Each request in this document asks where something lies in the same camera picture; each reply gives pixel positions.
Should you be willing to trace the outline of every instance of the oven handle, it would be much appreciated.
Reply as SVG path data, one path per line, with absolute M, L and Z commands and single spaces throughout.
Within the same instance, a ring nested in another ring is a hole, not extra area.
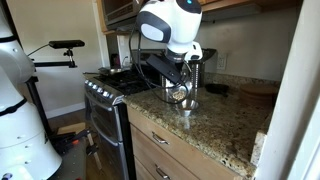
M 108 111 L 112 111 L 112 105 L 107 106 L 106 104 L 103 104 L 99 101 L 97 101 L 91 94 L 89 94 L 88 92 L 85 92 L 85 95 L 89 98 L 90 101 L 93 101 L 96 105 L 108 110 Z
M 110 139 L 110 137 L 108 137 L 107 135 L 105 135 L 103 133 L 103 131 L 100 129 L 100 127 L 95 123 L 95 118 L 97 118 L 97 117 L 95 117 L 94 115 L 91 114 L 92 123 L 93 123 L 94 127 L 97 129 L 98 133 L 103 137 L 103 139 L 105 139 L 110 144 L 112 144 L 112 146 L 118 147 L 119 144 L 116 141 Z

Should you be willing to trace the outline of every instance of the cabinet drawer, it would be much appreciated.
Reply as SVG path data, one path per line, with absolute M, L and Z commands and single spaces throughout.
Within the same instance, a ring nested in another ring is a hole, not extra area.
M 197 179 L 132 125 L 131 133 L 133 154 L 155 179 Z
M 140 161 L 134 157 L 134 164 L 136 166 L 137 180 L 154 180 L 152 175 L 146 170 Z
M 206 156 L 152 120 L 147 119 L 138 111 L 128 107 L 128 113 L 131 124 L 142 131 L 148 139 L 156 143 L 162 150 L 183 164 L 185 168 L 198 178 L 212 179 L 212 177 L 215 177 L 215 179 L 233 180 L 237 177 L 241 179 L 241 177 L 232 170 Z M 159 143 L 155 138 L 163 139 L 168 142 L 168 144 L 165 142 Z

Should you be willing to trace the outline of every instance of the robot camera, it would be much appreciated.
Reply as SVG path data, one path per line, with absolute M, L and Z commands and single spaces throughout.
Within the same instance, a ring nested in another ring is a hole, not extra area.
M 50 41 L 49 46 L 54 49 L 67 48 L 72 49 L 74 47 L 82 47 L 85 43 L 81 40 L 65 40 L 65 41 Z

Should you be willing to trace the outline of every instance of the metal pot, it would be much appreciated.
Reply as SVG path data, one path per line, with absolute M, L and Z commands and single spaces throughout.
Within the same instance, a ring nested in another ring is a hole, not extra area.
M 188 65 L 191 69 L 190 77 L 193 88 L 204 86 L 205 61 L 210 59 L 216 52 L 217 50 L 215 49 L 202 49 L 202 59 L 188 61 Z
M 99 73 L 102 75 L 112 75 L 112 74 L 116 74 L 119 72 L 122 72 L 123 69 L 120 68 L 115 68 L 115 69 L 107 69 L 107 68 L 99 68 Z

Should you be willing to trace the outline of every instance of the white wall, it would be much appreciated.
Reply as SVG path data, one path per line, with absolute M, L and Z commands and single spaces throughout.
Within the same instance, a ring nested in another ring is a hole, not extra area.
M 202 23 L 196 41 L 228 56 L 225 71 L 216 70 L 212 59 L 206 72 L 280 81 L 298 14 L 292 8 Z
M 78 68 L 39 67 L 36 72 L 39 78 L 36 84 L 48 118 L 83 108 L 82 73 L 97 71 L 102 66 L 95 2 L 10 0 L 8 4 L 26 54 L 52 40 L 85 42 L 84 47 L 73 49 Z M 30 57 L 35 62 L 68 61 L 68 56 L 63 56 L 65 51 L 46 47 Z

